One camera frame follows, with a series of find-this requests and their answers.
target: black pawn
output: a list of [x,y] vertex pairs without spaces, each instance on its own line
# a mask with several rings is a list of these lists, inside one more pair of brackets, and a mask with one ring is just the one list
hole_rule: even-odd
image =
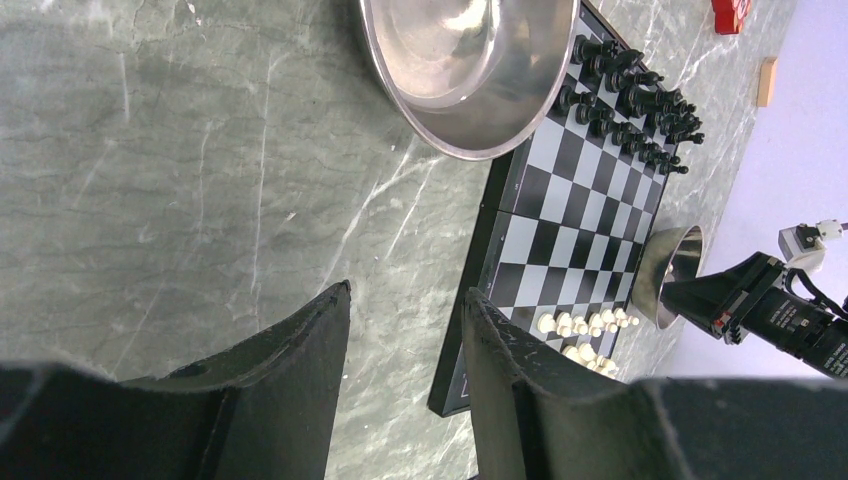
[[633,69],[645,54],[639,50],[625,50],[613,58],[597,56],[588,63],[586,74],[590,77],[600,78],[604,74],[612,75],[615,72],[626,72]]
[[668,175],[669,173],[679,173],[681,175],[686,175],[689,173],[689,167],[685,165],[673,165],[671,163],[664,163],[660,165],[660,173],[663,175]]
[[633,85],[653,87],[665,80],[665,77],[657,72],[632,73],[613,72],[607,76],[606,87],[612,93],[618,93]]
[[697,109],[698,107],[696,107],[695,105],[692,105],[686,100],[683,100],[682,102],[674,106],[673,113],[681,116],[686,116],[687,114],[695,113],[695,110]]
[[597,99],[597,95],[592,92],[577,93],[569,85],[565,85],[559,89],[559,95],[554,101],[554,111],[565,115],[572,105],[594,105]]
[[658,121],[657,130],[659,130],[660,133],[663,135],[669,135],[671,134],[672,128],[678,123],[680,123],[680,117],[678,117],[677,115],[666,115],[661,117]]
[[668,129],[666,135],[676,135],[681,133],[695,133],[701,128],[701,121],[696,120],[694,123],[675,123]]
[[618,42],[607,40],[597,43],[589,40],[586,35],[577,35],[574,39],[574,53],[571,54],[571,63],[581,64],[594,57],[612,57],[618,51]]
[[605,138],[613,132],[613,129],[615,128],[613,125],[615,125],[615,122],[609,120],[592,120],[589,123],[589,132],[596,137]]
[[666,139],[666,143],[670,144],[680,144],[683,142],[692,142],[696,145],[701,145],[704,143],[704,134],[703,133],[678,133],[676,135],[670,135]]
[[665,116],[671,113],[671,109],[672,105],[668,103],[662,103],[659,105],[648,105],[645,103],[639,103],[630,109],[630,116],[633,118],[642,118],[645,115],[649,115],[652,113],[659,114],[660,116]]
[[642,152],[642,155],[639,156],[639,159],[648,165],[659,165],[669,161],[670,158],[671,154],[663,150],[648,150]]
[[639,140],[631,140],[621,146],[621,151],[628,155],[636,155],[637,153],[644,152],[648,145],[647,142],[639,141]]
[[696,117],[695,115],[693,115],[691,113],[686,113],[682,117],[680,117],[680,123],[684,123],[686,125],[691,125],[691,124],[698,122],[700,120],[701,120],[700,118]]
[[645,143],[648,141],[648,136],[642,132],[614,132],[610,140],[613,145],[624,145],[629,142]]
[[595,108],[589,105],[577,105],[575,110],[575,120],[578,125],[587,125],[592,120],[608,120],[615,119],[615,113],[612,110],[605,108]]

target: black chess piece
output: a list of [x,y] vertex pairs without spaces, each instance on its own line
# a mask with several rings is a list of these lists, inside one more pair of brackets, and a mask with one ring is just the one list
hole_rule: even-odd
[[592,92],[577,93],[571,86],[564,85],[559,89],[559,95],[554,100],[554,111],[565,115],[573,105],[594,105],[597,99],[598,96]]
[[637,105],[657,106],[671,104],[673,106],[683,101],[683,94],[681,94],[678,89],[669,90],[667,92],[662,90],[651,92],[639,88],[636,85],[631,85],[630,87],[627,87],[621,95],[623,96],[624,106],[630,109],[635,108]]
[[674,106],[674,111],[672,113],[675,113],[680,116],[685,116],[687,114],[695,113],[695,110],[697,109],[698,107],[696,107],[695,105],[692,105],[686,100],[683,100],[682,102]]
[[653,149],[653,147],[651,147],[653,143],[648,143],[647,141],[640,140],[641,139],[634,139],[622,144],[621,151],[628,155],[636,155],[637,153],[644,153]]
[[668,144],[681,144],[683,142],[692,142],[696,145],[701,145],[704,143],[704,134],[703,133],[678,133],[675,135],[669,135],[666,137],[666,143]]
[[574,118],[578,125],[587,125],[592,120],[613,121],[615,119],[615,112],[606,108],[591,107],[581,103],[577,105]]
[[642,118],[645,115],[649,115],[652,113],[659,114],[660,116],[666,116],[671,114],[672,108],[673,106],[669,103],[661,103],[658,105],[638,103],[636,104],[636,106],[630,109],[630,116],[632,118]]
[[648,165],[659,165],[663,162],[670,161],[671,154],[664,150],[654,150],[648,149],[642,152],[639,156],[639,160],[645,162]]
[[668,133],[665,135],[676,135],[680,133],[695,133],[696,131],[701,129],[701,121],[696,120],[693,123],[675,123],[670,126],[668,129]]
[[700,120],[701,120],[700,118],[698,118],[697,116],[695,116],[692,113],[685,113],[682,117],[680,117],[680,123],[683,123],[683,124],[686,124],[686,125],[693,124],[693,123],[700,121]]
[[610,140],[613,145],[624,145],[628,142],[645,143],[648,141],[648,136],[642,132],[613,132]]
[[633,73],[633,72],[613,72],[607,76],[606,87],[612,93],[618,93],[627,87],[633,85],[642,85],[644,87],[653,87],[658,85],[665,77],[657,72]]
[[679,173],[681,175],[686,175],[689,173],[689,167],[685,165],[672,165],[671,163],[664,163],[660,165],[660,173],[663,175],[668,175],[669,173]]
[[625,50],[615,57],[592,57],[587,63],[586,73],[590,77],[600,78],[604,74],[612,75],[614,72],[625,72],[633,69],[642,61],[645,54],[639,50]]
[[597,119],[589,122],[589,132],[596,137],[605,138],[613,132],[615,122],[605,119]]
[[603,43],[593,42],[585,35],[577,35],[574,39],[574,49],[571,54],[571,63],[581,63],[595,57],[613,57],[618,51],[619,44],[616,40],[607,40]]

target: gray marble surface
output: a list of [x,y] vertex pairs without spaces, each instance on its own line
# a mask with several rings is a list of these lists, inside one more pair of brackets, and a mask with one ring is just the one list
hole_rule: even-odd
[[[476,471],[468,414],[425,401],[489,165],[412,134],[356,50],[353,3],[0,5],[0,357],[163,374],[349,278],[327,477]],[[794,4],[759,0],[720,37],[705,0],[598,1],[704,120],[657,228],[715,227]],[[626,331],[622,378],[678,334]]]

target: white chess square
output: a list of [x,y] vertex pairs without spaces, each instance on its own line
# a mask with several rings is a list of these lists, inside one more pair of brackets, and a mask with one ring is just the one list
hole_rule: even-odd
[[559,144],[562,140],[562,125],[545,117],[530,143],[530,152],[527,154],[527,164],[546,172],[553,172]]

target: black chess square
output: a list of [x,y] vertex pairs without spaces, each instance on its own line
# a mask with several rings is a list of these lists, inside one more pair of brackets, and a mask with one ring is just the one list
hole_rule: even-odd
[[615,173],[615,166],[618,160],[607,152],[601,152],[601,159],[598,161],[598,171],[595,173],[595,181],[592,183],[592,190],[606,194],[609,191],[612,174]]
[[533,165],[527,165],[521,180],[518,200],[515,203],[515,213],[525,217],[539,218],[550,181],[550,173]]
[[530,265],[550,265],[551,254],[554,251],[559,225],[556,223],[539,222],[536,226],[536,235],[533,245],[530,247],[530,257],[527,263]]
[[509,323],[522,330],[530,331],[530,326],[533,325],[535,316],[536,307],[515,307],[512,309],[512,316],[509,318]]
[[574,243],[574,251],[571,252],[571,261],[568,264],[570,268],[586,268],[594,240],[595,234],[592,232],[586,230],[577,232],[577,241]]
[[562,283],[565,281],[566,268],[550,267],[545,275],[545,284],[539,295],[539,305],[556,305],[559,303],[559,295],[562,291]]
[[639,183],[641,181],[642,174],[636,169],[631,169],[630,175],[627,176],[627,183],[624,185],[624,193],[621,194],[622,202],[628,205],[633,205],[633,202],[636,200],[636,192],[639,191]]
[[650,214],[657,213],[657,208],[660,205],[660,197],[662,196],[663,185],[653,182],[651,189],[648,191],[648,199],[645,200],[645,211]]
[[615,215],[618,213],[619,202],[614,198],[607,197],[604,200],[604,209],[601,212],[601,219],[598,221],[598,233],[601,235],[609,235],[615,225]]
[[607,292],[604,294],[605,302],[615,301],[615,296],[618,295],[618,289],[621,287],[621,278],[624,276],[621,272],[612,272],[610,283],[607,285]]
[[589,192],[590,190],[582,185],[576,183],[571,185],[571,193],[562,217],[563,226],[580,228],[586,214],[586,205],[589,203]]
[[627,259],[627,271],[635,272],[636,266],[639,264],[639,257],[642,256],[642,245],[634,244],[630,250],[630,257]]
[[489,300],[496,307],[512,307],[518,296],[521,278],[524,276],[524,265],[516,263],[501,263],[498,265],[497,276],[492,285]]
[[585,140],[574,132],[568,130],[563,132],[559,152],[554,162],[554,175],[574,180],[574,175],[577,173],[577,161],[580,159],[580,152],[583,151],[583,143]]
[[592,301],[592,291],[595,290],[595,282],[598,280],[598,272],[594,270],[586,270],[583,272],[583,279],[580,282],[580,289],[577,290],[576,303],[589,303]]
[[615,268],[615,260],[618,258],[618,251],[621,249],[621,239],[610,237],[607,243],[607,251],[604,253],[604,259],[601,262],[601,270],[612,271]]
[[624,240],[636,238],[636,231],[639,229],[639,221],[642,219],[642,211],[633,209],[630,211],[630,218],[627,220],[627,226],[624,228],[624,235],[621,236]]

